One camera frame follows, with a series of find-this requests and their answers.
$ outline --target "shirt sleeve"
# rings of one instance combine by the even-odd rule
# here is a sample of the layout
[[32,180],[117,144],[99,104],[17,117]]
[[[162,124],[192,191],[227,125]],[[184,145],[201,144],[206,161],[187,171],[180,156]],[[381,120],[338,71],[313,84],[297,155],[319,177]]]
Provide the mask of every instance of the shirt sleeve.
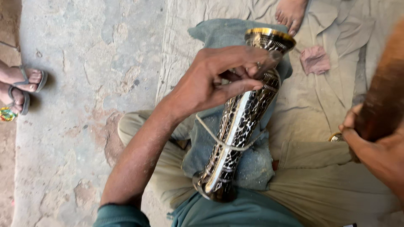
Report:
[[98,209],[93,227],[150,227],[150,223],[135,206],[107,204]]

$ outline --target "brass rim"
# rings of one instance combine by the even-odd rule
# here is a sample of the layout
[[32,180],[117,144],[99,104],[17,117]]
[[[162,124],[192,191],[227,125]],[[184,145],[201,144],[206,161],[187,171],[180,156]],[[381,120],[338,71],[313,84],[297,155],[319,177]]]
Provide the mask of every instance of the brass rim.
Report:
[[286,34],[284,32],[281,32],[279,30],[272,29],[272,28],[255,27],[255,28],[248,29],[246,31],[247,35],[256,34],[256,33],[260,33],[260,34],[263,34],[263,35],[266,35],[266,36],[276,35],[276,36],[279,36],[279,37],[281,37],[283,39],[289,40],[289,41],[293,42],[293,45],[296,45],[296,41],[293,39],[292,36],[290,36],[289,34]]
[[338,134],[341,134],[341,133],[340,133],[340,132],[336,132],[336,133],[332,134],[332,135],[329,137],[328,141],[331,142],[331,139],[332,139],[334,136],[338,135]]

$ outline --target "twine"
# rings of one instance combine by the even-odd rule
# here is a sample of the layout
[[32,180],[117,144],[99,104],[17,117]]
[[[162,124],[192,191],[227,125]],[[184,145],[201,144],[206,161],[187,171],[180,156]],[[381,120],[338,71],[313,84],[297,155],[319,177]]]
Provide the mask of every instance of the twine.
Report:
[[221,145],[224,148],[228,148],[234,151],[245,151],[248,148],[250,148],[253,143],[264,133],[267,131],[267,129],[262,130],[251,142],[249,142],[246,146],[244,147],[234,147],[234,146],[230,146],[225,144],[223,141],[221,141],[219,138],[217,138],[215,136],[215,134],[213,134],[213,132],[208,128],[208,126],[205,124],[205,122],[203,122],[203,120],[198,116],[198,114],[196,114],[196,119],[198,119],[198,121],[202,124],[202,126],[206,129],[206,131],[210,134],[210,136],[216,141],[216,143],[218,143],[219,145]]

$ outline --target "metal vase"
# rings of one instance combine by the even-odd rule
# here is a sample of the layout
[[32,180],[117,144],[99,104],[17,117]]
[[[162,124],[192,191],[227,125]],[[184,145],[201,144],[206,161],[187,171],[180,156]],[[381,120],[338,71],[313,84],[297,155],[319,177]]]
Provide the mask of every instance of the metal vase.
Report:
[[[296,44],[289,35],[269,28],[249,29],[245,40],[250,46],[279,50],[282,54]],[[226,145],[247,145],[255,127],[275,99],[281,86],[278,72],[271,69],[260,80],[264,84],[262,89],[245,92],[226,102],[217,134],[217,138]],[[236,198],[233,178],[242,153],[215,143],[205,168],[192,178],[195,189],[210,200],[233,201]]]

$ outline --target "sandal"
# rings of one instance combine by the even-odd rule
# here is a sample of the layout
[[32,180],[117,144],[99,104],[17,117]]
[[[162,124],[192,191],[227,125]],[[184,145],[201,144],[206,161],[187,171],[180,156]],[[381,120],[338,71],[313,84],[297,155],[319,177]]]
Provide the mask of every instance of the sandal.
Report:
[[[8,89],[8,96],[13,100],[12,103],[8,104],[7,107],[12,107],[15,105],[15,99],[13,97],[13,95],[11,94],[11,92],[13,91],[13,89],[18,89],[16,87],[10,86]],[[23,110],[19,113],[21,115],[27,115],[28,113],[28,108],[29,108],[29,103],[30,103],[30,99],[29,99],[29,94],[28,92],[21,90],[21,92],[23,93],[24,96],[24,104],[23,104]]]
[[[28,77],[27,77],[27,73],[25,72],[25,68],[24,68],[22,65],[20,65],[20,66],[12,66],[12,68],[19,68],[19,69],[21,70],[21,73],[22,73],[24,79],[25,79],[25,81],[14,83],[14,84],[13,84],[14,87],[16,87],[16,86],[18,86],[18,85],[26,85],[26,84],[29,84],[29,80],[28,80]],[[42,73],[42,79],[41,79],[41,82],[39,82],[39,84],[38,84],[38,88],[34,91],[35,93],[38,93],[40,90],[42,90],[42,88],[43,88],[43,87],[45,86],[45,84],[46,84],[46,81],[48,80],[48,73],[45,72],[45,71],[43,71],[43,70],[41,70],[41,73]]]

